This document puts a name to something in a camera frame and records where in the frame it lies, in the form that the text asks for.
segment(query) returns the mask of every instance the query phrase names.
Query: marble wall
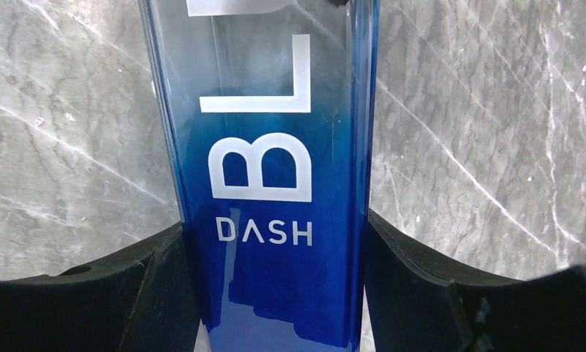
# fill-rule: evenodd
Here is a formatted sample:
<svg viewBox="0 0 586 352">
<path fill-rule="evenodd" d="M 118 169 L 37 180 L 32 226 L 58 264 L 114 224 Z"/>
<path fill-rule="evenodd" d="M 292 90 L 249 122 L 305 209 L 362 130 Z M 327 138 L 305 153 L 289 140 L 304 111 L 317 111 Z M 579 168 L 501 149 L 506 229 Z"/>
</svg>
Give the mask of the marble wall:
<svg viewBox="0 0 586 352">
<path fill-rule="evenodd" d="M 586 1 L 384 1 L 372 207 L 527 279 L 586 262 Z"/>
<path fill-rule="evenodd" d="M 586 263 L 586 0 L 384 0 L 377 85 L 382 216 L 506 276 Z M 176 221 L 136 1 L 0 0 L 0 279 Z"/>
</svg>

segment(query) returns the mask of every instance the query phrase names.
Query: bottle label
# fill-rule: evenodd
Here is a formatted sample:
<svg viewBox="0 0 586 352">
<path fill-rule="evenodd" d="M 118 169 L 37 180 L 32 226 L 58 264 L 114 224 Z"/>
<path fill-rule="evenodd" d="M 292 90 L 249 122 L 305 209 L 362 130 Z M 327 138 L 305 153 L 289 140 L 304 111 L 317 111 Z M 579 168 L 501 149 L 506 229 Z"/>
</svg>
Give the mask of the bottle label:
<svg viewBox="0 0 586 352">
<path fill-rule="evenodd" d="M 310 92 L 310 35 L 293 35 L 293 95 L 271 97 L 200 97 L 206 113 L 307 113 L 312 112 Z M 295 161 L 297 186 L 294 188 L 263 185 L 263 156 L 269 150 L 287 151 Z M 237 153 L 247 165 L 247 186 L 227 186 L 224 158 Z M 312 161 L 306 146 L 287 133 L 268 133 L 252 144 L 228 137 L 215 143 L 208 153 L 208 171 L 213 198 L 271 200 L 276 202 L 312 202 Z"/>
<path fill-rule="evenodd" d="M 256 15 L 281 10 L 295 0 L 187 0 L 189 17 Z"/>
</svg>

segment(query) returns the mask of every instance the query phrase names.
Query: blue gradient glass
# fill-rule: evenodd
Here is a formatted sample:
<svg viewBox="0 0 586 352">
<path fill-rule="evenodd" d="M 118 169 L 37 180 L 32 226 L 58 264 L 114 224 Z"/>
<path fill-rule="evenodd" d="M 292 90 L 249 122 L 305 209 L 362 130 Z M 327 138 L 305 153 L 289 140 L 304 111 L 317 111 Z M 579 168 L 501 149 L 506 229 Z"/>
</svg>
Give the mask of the blue gradient glass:
<svg viewBox="0 0 586 352">
<path fill-rule="evenodd" d="M 359 349 L 378 2 L 288 2 L 141 1 L 215 352 Z"/>
</svg>

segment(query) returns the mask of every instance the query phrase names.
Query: black holder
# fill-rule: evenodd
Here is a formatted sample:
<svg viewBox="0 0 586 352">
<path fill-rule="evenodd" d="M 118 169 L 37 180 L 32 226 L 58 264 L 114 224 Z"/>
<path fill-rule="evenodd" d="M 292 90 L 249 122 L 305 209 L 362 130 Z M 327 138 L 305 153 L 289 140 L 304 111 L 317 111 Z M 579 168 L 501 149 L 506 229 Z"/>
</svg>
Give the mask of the black holder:
<svg viewBox="0 0 586 352">
<path fill-rule="evenodd" d="M 372 211 L 366 257 L 378 352 L 586 352 L 586 265 L 493 275 Z M 198 327 L 180 225 L 59 276 L 0 282 L 0 351 L 191 351 Z"/>
</svg>

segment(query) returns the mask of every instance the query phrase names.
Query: white letter b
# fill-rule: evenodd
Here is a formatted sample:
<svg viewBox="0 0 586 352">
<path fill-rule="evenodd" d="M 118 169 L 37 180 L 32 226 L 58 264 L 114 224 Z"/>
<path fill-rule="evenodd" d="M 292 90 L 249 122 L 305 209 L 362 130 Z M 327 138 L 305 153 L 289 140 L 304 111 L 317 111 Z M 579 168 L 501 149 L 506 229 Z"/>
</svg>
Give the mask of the white letter b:
<svg viewBox="0 0 586 352">
<path fill-rule="evenodd" d="M 286 150 L 295 161 L 296 187 L 265 187 L 263 156 L 271 149 Z M 241 155 L 247 165 L 248 186 L 226 186 L 224 158 L 228 153 Z M 301 141 L 286 133 L 269 133 L 250 144 L 230 137 L 217 141 L 208 153 L 208 171 L 213 198 L 274 200 L 280 202 L 312 201 L 312 162 Z"/>
</svg>

